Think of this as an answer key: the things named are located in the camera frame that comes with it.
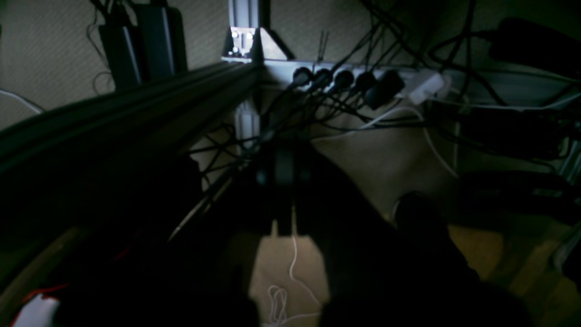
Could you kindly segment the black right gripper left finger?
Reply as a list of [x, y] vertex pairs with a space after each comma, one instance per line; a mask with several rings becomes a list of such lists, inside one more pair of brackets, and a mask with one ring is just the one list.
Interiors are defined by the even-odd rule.
[[261, 150], [224, 194], [198, 209], [201, 174], [192, 159], [158, 174], [108, 211], [75, 258], [87, 267], [60, 293], [61, 327], [195, 327], [217, 321], [226, 300], [242, 325], [258, 323], [246, 294], [260, 238], [270, 230], [291, 154]]

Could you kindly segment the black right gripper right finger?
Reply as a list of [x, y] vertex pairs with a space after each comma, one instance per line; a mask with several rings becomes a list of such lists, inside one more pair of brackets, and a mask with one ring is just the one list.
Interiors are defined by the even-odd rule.
[[481, 280], [425, 195], [394, 203], [388, 223], [336, 164], [298, 151], [309, 178], [297, 227], [321, 251], [330, 300], [320, 327], [529, 327], [523, 300]]

